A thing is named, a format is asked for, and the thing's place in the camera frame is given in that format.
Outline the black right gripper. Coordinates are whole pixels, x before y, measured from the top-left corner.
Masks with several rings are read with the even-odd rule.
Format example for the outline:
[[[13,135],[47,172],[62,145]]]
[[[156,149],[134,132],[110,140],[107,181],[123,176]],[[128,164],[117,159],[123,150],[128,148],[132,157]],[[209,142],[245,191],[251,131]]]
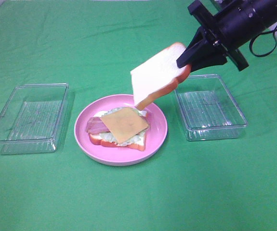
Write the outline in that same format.
[[[241,28],[244,4],[233,0],[212,15],[198,0],[188,6],[189,13],[200,23],[192,41],[176,60],[178,68],[191,65],[191,72],[224,65],[229,58],[239,71],[249,66],[239,47],[246,42]]]

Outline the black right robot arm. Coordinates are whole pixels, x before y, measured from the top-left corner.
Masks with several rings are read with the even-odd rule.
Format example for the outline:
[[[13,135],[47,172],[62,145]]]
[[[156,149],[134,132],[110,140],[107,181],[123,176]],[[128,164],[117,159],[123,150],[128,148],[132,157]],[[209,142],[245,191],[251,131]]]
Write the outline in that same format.
[[[233,0],[212,15],[199,0],[188,6],[200,23],[192,41],[176,60],[197,71],[230,59],[239,71],[248,67],[239,47],[277,22],[277,0]]]

